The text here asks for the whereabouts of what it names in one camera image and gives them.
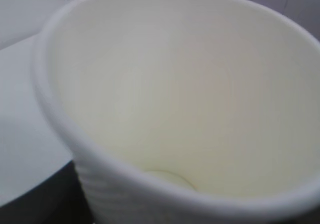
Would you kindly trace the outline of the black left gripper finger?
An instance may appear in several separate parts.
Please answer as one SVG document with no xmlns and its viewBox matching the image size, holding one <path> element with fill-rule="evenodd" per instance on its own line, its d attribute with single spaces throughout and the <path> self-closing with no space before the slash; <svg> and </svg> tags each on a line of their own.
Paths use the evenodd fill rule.
<svg viewBox="0 0 320 224">
<path fill-rule="evenodd" d="M 0 209 L 1 223 L 94 223 L 72 161 Z"/>
</svg>

